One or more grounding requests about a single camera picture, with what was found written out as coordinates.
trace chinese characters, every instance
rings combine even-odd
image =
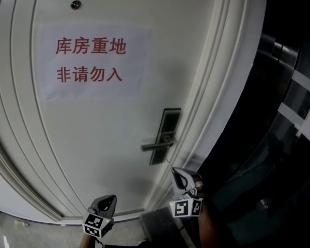
[[[90,79],[93,82],[102,82],[104,80],[104,69],[99,69],[96,66],[93,67],[92,71],[89,73],[88,68],[85,66],[82,67],[73,67],[74,71],[72,72],[74,74],[74,81],[75,82],[87,82],[88,79]],[[62,83],[66,83],[67,80],[72,79],[71,78],[70,69],[67,69],[67,67],[61,67],[61,69],[57,70],[57,79],[61,81]],[[117,79],[118,81],[123,81],[115,68],[113,68],[113,71],[111,72],[111,75],[106,79],[106,81],[111,81]]]
[[[89,39],[80,37],[74,40],[74,47],[71,47],[72,40],[63,37],[57,41],[56,54],[86,54],[90,48],[91,54],[107,54],[114,52],[116,54],[126,54],[126,42],[123,38],[113,38],[109,41],[107,37],[94,38],[91,42]]]

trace door frame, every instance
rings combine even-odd
[[[176,167],[185,167],[189,163],[213,120],[235,64],[248,7],[249,0],[214,1],[202,56],[188,100],[182,108],[182,117],[176,133],[177,142],[167,156],[170,163]],[[19,173],[1,142],[0,174],[24,199],[54,221],[76,224],[81,220],[81,216],[63,218],[47,203]],[[170,167],[164,163],[145,202],[145,210],[154,210],[170,188]],[[141,212],[134,210],[119,216],[120,218],[116,217],[115,220],[135,218]]]

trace door handle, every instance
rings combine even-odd
[[[170,136],[162,133],[159,143],[141,145],[141,151],[165,150],[170,148],[173,144],[174,141],[170,138]]]
[[[153,151],[149,165],[165,161],[169,148],[174,144],[180,111],[179,108],[165,109],[155,143],[141,145],[141,151]]]

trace concrete floor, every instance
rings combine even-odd
[[[0,213],[0,248],[79,247],[81,226],[56,226],[30,222],[29,227],[16,226],[16,218]],[[103,244],[138,245],[145,238],[138,220],[117,223],[102,239]]]

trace gray floor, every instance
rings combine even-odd
[[[16,218],[0,213],[0,248],[79,247],[83,237],[81,226],[56,226],[30,222],[29,227],[16,226]],[[144,239],[138,220],[117,223],[103,240],[111,245],[138,245]]]

